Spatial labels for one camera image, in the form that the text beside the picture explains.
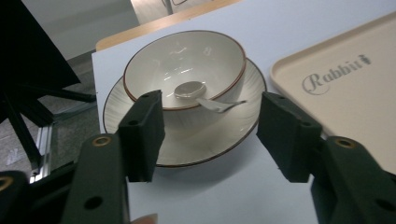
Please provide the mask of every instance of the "ceramic spoon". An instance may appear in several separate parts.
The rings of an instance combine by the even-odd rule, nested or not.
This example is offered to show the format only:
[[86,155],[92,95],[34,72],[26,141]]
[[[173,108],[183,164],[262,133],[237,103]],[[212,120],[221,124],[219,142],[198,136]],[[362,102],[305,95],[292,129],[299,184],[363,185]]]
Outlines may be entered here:
[[206,92],[206,85],[199,81],[185,82],[175,88],[174,95],[177,99],[195,99],[200,105],[216,113],[224,113],[236,105],[241,105],[246,101],[234,103],[220,103],[200,96]]

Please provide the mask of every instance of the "white ceramic bowl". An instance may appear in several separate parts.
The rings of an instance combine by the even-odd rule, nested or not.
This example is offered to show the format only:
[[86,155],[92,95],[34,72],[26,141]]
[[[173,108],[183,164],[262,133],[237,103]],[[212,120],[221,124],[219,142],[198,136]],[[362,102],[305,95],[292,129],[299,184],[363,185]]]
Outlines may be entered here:
[[124,89],[133,101],[149,91],[161,90],[165,125],[192,127],[218,116],[206,113],[193,99],[177,99],[175,88],[200,81],[206,85],[202,98],[231,102],[239,95],[246,61],[243,48],[227,35],[210,31],[176,33],[136,53],[126,66]]

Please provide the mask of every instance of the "wooden table edge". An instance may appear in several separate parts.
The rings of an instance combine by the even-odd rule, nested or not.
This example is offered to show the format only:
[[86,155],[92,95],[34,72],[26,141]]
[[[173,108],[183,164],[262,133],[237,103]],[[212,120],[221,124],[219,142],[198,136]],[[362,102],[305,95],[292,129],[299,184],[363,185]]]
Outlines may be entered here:
[[170,16],[163,17],[156,21],[151,21],[140,26],[136,26],[132,29],[111,35],[99,40],[96,43],[96,51],[102,49],[108,49],[130,39],[137,38],[141,35],[146,35],[157,30],[161,30],[165,27],[171,26],[173,24],[179,23],[181,21],[186,21],[191,18],[203,15],[207,12],[216,10],[221,7],[226,7],[228,5],[240,2],[242,0],[214,0],[212,2],[204,3],[196,7],[191,7],[189,9],[180,11],[178,13],[172,14]]

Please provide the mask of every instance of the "white table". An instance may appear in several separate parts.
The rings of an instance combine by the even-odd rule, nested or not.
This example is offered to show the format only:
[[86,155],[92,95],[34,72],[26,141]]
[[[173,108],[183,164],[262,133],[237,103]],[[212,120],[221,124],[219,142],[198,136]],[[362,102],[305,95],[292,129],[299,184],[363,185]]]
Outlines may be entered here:
[[[132,56],[149,42],[186,30],[235,38],[264,73],[277,60],[396,10],[394,0],[245,0],[92,55],[99,117]],[[100,121],[103,132],[103,121]],[[159,223],[317,223],[310,183],[291,184],[254,130],[229,153],[194,167],[157,168],[152,183],[128,184],[131,218]]]

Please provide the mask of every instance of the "chair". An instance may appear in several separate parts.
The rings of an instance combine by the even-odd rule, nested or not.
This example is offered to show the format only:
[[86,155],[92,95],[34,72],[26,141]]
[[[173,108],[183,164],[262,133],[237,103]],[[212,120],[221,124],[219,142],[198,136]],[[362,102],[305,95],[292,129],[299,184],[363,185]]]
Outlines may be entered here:
[[53,114],[38,98],[51,95],[90,103],[96,97],[63,90],[80,81],[21,0],[4,0],[1,10],[0,122],[9,119],[37,174],[42,156],[21,115],[44,127],[53,122]]

